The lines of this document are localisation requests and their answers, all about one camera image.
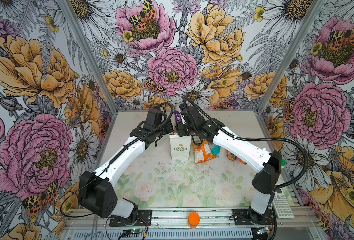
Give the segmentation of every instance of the orange snack bag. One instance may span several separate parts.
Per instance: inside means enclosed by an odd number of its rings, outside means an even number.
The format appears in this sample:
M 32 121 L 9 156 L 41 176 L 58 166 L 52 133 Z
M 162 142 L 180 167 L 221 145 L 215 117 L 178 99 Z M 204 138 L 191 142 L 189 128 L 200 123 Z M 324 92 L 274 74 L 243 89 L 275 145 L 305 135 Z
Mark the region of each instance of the orange snack bag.
M 201 146 L 194 145 L 194 163 L 203 163 L 216 158 L 210 149 L 209 142 L 203 141 Z
M 234 162 L 234 160 L 240 161 L 243 164 L 247 164 L 246 162 L 242 161 L 239 157 L 237 157 L 236 155 L 234 155 L 233 153 L 229 152 L 228 150 L 226 150 L 227 156 L 229 160 L 232 160 L 232 162 Z

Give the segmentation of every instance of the table surface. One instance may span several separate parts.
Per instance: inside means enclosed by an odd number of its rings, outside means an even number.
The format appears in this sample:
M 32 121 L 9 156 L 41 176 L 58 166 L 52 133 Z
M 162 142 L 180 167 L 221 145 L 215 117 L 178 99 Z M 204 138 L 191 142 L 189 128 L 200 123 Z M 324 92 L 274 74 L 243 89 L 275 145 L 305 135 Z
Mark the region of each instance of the table surface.
M 254 112 L 209 111 L 233 132 L 243 137 L 264 137 Z M 146 119 L 147 112 L 119 112 L 100 165 L 125 143 L 129 133 Z M 266 142 L 254 142 L 269 149 Z M 193 146 L 189 160 L 171 160 L 170 141 L 164 136 L 152 144 L 125 170 L 114 190 L 139 207 L 243 207 L 253 197 L 251 180 L 256 172 L 239 161 L 228 160 L 221 148 L 218 158 L 194 164 Z M 280 176 L 278 183 L 284 180 Z M 287 189 L 283 189 L 293 204 Z

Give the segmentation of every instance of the calculator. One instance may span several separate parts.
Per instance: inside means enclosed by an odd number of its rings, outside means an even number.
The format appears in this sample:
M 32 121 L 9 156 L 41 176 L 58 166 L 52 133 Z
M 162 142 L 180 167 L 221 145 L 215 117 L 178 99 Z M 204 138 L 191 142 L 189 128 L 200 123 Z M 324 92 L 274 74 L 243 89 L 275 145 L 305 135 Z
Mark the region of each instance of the calculator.
M 278 189 L 273 198 L 274 210 L 278 218 L 294 218 L 292 209 L 282 190 Z

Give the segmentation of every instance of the purple package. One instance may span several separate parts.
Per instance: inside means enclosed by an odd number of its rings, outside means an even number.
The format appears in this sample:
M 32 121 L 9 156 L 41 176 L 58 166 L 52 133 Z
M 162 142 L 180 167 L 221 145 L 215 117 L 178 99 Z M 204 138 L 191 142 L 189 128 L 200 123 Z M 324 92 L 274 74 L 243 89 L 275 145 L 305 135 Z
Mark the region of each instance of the purple package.
M 182 122 L 181 114 L 176 110 L 173 113 L 174 113 L 174 118 L 175 118 L 176 122 Z

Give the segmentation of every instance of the white paper bag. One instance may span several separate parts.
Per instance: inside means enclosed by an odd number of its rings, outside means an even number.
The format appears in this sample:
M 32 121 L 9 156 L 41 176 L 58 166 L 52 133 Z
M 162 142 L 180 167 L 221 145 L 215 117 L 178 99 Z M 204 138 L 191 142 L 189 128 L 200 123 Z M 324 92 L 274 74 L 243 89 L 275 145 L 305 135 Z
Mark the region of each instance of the white paper bag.
M 172 159 L 189 160 L 190 141 L 192 137 L 179 137 L 176 135 L 169 135 L 169 138 Z

